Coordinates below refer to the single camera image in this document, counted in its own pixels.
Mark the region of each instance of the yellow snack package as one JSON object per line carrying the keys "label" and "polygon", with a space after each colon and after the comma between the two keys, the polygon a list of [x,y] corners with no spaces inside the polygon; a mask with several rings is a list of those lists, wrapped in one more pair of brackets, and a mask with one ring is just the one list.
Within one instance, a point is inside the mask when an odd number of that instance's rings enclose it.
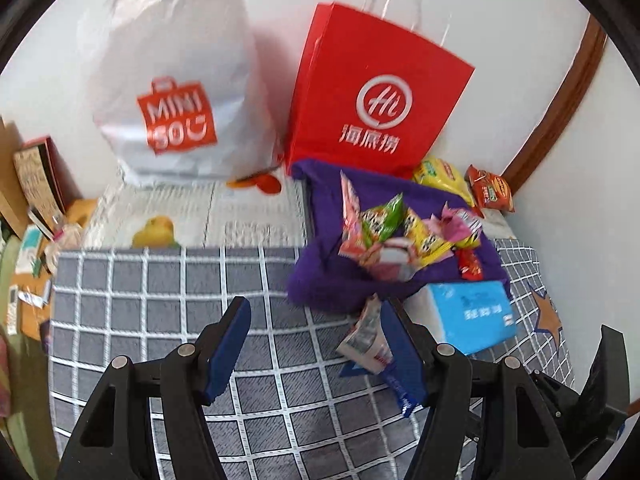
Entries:
{"label": "yellow snack package", "polygon": [[450,242],[430,229],[410,207],[404,218],[404,236],[414,245],[416,254],[413,264],[416,270],[440,261],[452,247]]}
{"label": "yellow snack package", "polygon": [[471,207],[476,205],[462,174],[441,158],[428,155],[415,169],[414,182],[455,193]]}

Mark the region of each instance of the purple towel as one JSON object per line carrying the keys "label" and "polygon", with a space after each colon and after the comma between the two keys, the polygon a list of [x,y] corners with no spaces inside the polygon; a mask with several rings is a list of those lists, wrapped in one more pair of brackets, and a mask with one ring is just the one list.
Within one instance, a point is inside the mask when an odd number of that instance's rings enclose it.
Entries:
{"label": "purple towel", "polygon": [[[429,218],[432,213],[439,218],[445,202],[449,202],[451,207],[466,207],[458,195],[420,186],[409,180],[340,168],[318,160],[297,162],[292,168],[292,175],[308,182],[316,237],[300,254],[289,279],[287,291],[294,304],[329,312],[354,312],[374,293],[382,299],[404,300],[427,283],[463,281],[455,257],[427,266],[410,281],[400,283],[378,282],[353,260],[338,256],[342,237],[340,170],[353,183],[362,210],[383,204],[400,192],[404,203],[421,218]],[[500,266],[500,256],[484,234],[481,239],[476,255],[482,264],[484,278],[503,282],[507,295],[511,297],[509,277]]]}

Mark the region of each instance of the metal screw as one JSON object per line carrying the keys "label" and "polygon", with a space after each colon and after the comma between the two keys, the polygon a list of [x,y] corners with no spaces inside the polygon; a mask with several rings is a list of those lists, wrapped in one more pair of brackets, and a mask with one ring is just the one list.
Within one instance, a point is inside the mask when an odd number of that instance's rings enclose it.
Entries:
{"label": "metal screw", "polygon": [[453,348],[449,343],[441,343],[436,347],[438,354],[444,355],[444,357],[452,356],[456,353],[456,349]]}
{"label": "metal screw", "polygon": [[511,355],[504,358],[504,364],[507,365],[507,368],[511,368],[512,370],[515,370],[516,368],[520,368],[519,359]]}
{"label": "metal screw", "polygon": [[180,348],[178,348],[178,355],[182,357],[188,357],[190,355],[193,355],[195,351],[196,347],[194,345],[192,345],[191,343],[185,343],[184,345],[180,345]]}
{"label": "metal screw", "polygon": [[119,355],[117,357],[114,357],[113,360],[111,361],[111,366],[116,368],[116,370],[119,370],[120,368],[126,366],[126,364],[127,364],[127,357],[124,355]]}

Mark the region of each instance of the table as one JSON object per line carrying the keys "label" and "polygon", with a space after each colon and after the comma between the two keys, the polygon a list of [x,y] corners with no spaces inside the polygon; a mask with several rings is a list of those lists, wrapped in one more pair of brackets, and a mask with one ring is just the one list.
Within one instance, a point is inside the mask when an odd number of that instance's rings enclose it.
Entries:
{"label": "table", "polygon": [[[83,228],[86,227],[92,213],[97,206],[97,200],[76,200],[66,211],[66,219],[69,223],[78,223]],[[49,240],[44,238],[40,245],[40,256],[45,247],[49,244]],[[12,285],[18,285],[20,290],[27,290],[27,288],[37,296],[42,296],[44,293],[44,287],[47,281],[51,278],[49,272],[43,266],[39,277],[34,278],[31,274],[14,274],[11,280]],[[20,329],[22,333],[36,341],[40,341],[40,324],[46,321],[51,316],[51,307],[54,302],[53,292],[51,293],[51,299],[49,304],[46,304],[43,308],[36,308],[21,301],[18,308],[21,311],[21,324]]]}

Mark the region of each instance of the gray checkered cloth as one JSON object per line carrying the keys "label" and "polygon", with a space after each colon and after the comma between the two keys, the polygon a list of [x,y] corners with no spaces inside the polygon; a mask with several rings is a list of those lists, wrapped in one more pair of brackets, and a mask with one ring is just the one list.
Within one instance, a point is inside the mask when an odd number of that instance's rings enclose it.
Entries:
{"label": "gray checkered cloth", "polygon": [[[497,240],[511,277],[515,338],[480,352],[513,354],[573,384],[564,340],[535,333],[529,284],[543,290],[536,252]],[[335,348],[353,324],[287,302],[297,248],[83,251],[60,259],[52,320],[51,412],[62,453],[101,373],[120,354],[134,362],[164,357],[216,322],[231,299],[247,297],[252,325],[225,393],[205,408],[230,480],[399,480],[414,454],[427,410],[403,418],[375,376],[342,378]],[[481,400],[471,409],[480,413]],[[163,480],[174,473],[162,406],[151,401],[153,441]],[[458,478],[470,478],[476,444],[466,440]]]}

